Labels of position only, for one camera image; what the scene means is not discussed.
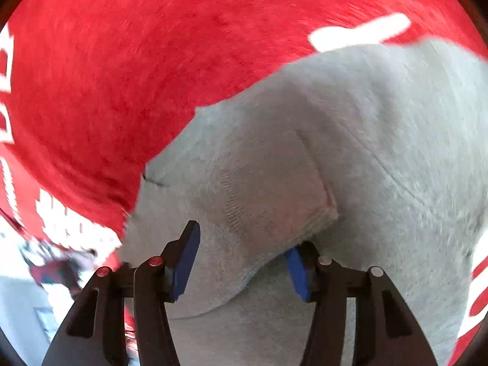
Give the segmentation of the dark plaid garment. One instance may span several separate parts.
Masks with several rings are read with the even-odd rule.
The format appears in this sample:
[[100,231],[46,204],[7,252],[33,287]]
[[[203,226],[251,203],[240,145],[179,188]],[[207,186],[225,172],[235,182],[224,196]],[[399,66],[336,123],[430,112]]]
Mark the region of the dark plaid garment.
[[68,289],[70,296],[75,300],[82,291],[79,284],[80,274],[96,268],[98,252],[95,249],[67,250],[60,257],[50,255],[42,258],[40,265],[31,258],[34,253],[28,244],[19,248],[23,260],[26,262],[30,276],[35,283],[43,287],[47,284],[60,284]]

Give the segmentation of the grey sweater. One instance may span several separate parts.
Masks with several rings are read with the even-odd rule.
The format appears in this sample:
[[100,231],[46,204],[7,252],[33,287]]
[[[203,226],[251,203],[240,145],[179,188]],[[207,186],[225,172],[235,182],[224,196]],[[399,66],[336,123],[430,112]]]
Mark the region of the grey sweater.
[[284,252],[312,240],[383,268],[445,365],[487,226],[486,60],[440,39],[355,46],[201,107],[146,165],[121,258],[190,220],[199,252],[167,309],[182,364],[297,365],[313,308]]

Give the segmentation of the red blanket with white characters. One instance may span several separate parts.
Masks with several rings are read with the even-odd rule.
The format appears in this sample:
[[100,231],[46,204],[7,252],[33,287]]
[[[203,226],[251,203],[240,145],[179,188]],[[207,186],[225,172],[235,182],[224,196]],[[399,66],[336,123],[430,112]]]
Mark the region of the red blanket with white characters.
[[[440,39],[487,62],[470,0],[1,0],[1,150],[16,213],[65,248],[120,256],[146,165],[194,118],[301,59]],[[284,252],[313,308],[297,365],[441,365],[380,266]]]

